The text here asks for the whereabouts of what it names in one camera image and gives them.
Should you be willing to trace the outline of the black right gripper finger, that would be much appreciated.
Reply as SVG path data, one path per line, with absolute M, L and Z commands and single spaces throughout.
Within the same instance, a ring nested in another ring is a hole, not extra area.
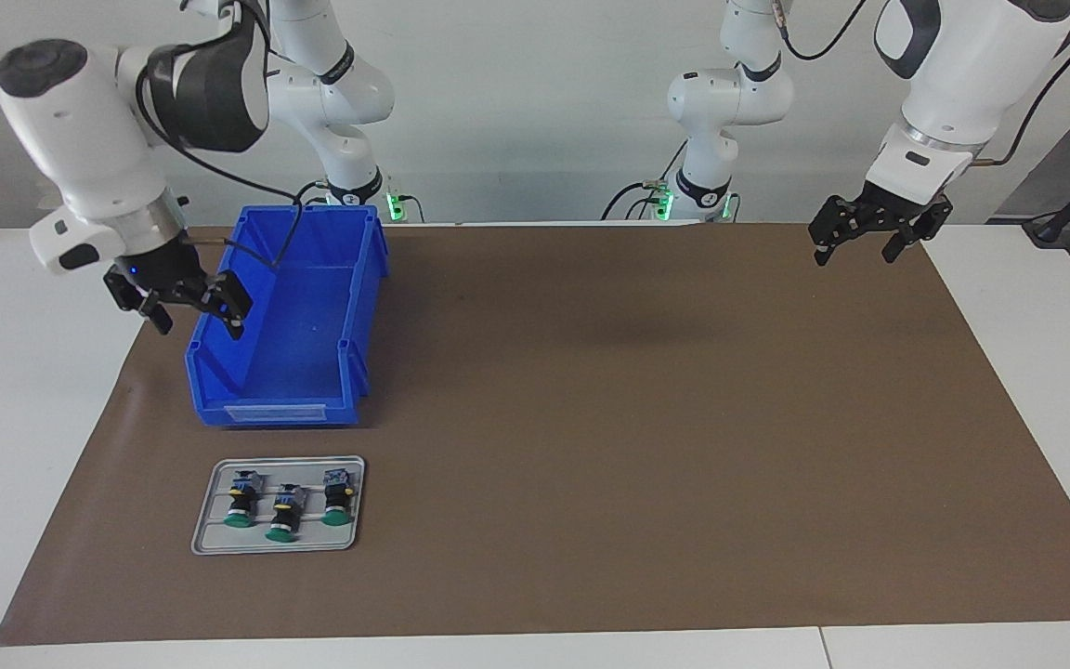
M 131 291 L 123 297 L 123 310 L 134 310 L 154 326 L 160 335 L 169 335 L 173 330 L 173 318 L 167 313 L 160 297 L 156 292 L 141 294 Z
M 249 292 L 232 270 L 184 280 L 184 300 L 203 316 L 220 321 L 233 340 L 242 338 L 254 305 Z

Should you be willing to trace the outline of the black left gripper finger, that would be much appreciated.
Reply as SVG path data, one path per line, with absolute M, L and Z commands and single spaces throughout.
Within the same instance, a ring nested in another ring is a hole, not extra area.
M 814 242 L 817 267 L 827 267 L 838 246 L 858 240 L 878 227 L 878 203 L 869 200 L 846 200 L 831 195 L 821 206 L 814 221 L 808 224 L 808 234 Z
M 895 263 L 910 246 L 934 240 L 952 211 L 954 211 L 952 206 L 930 206 L 912 221 L 897 224 L 895 234 L 881 250 L 884 261 Z

